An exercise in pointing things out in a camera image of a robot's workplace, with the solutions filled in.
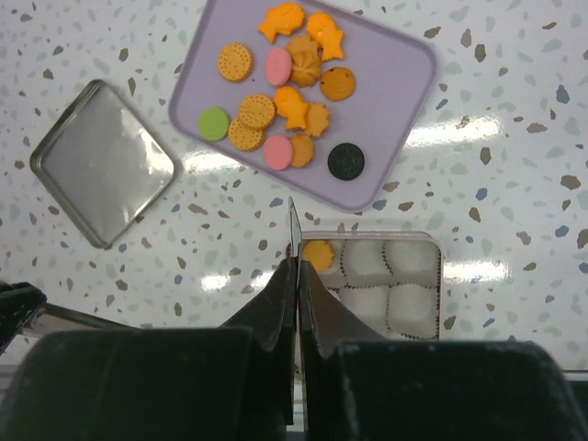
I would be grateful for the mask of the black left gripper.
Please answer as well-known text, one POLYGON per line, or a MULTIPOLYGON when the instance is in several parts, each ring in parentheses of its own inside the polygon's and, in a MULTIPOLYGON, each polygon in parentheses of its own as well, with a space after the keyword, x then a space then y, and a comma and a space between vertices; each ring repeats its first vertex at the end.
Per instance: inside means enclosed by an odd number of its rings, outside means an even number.
POLYGON ((57 332, 118 331, 131 326, 46 303, 47 296, 28 282, 1 282, 1 353, 20 333, 41 338, 57 332))

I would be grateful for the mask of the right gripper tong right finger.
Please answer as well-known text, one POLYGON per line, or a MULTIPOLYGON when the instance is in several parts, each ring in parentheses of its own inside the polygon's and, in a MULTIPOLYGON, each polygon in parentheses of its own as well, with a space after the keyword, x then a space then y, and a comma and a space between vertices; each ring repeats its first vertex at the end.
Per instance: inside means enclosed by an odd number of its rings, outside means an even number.
POLYGON ((309 440, 358 440, 355 396, 337 347, 385 337, 359 320, 300 262, 298 293, 304 427, 309 440))

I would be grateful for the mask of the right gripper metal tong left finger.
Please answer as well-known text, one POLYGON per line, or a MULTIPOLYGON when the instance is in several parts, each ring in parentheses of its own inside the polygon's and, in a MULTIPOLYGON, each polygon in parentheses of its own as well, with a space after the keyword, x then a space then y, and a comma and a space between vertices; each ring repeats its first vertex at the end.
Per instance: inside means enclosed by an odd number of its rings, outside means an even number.
POLYGON ((283 259, 266 286, 222 326, 251 335, 220 375, 215 401, 247 423, 293 424, 297 263, 283 259))

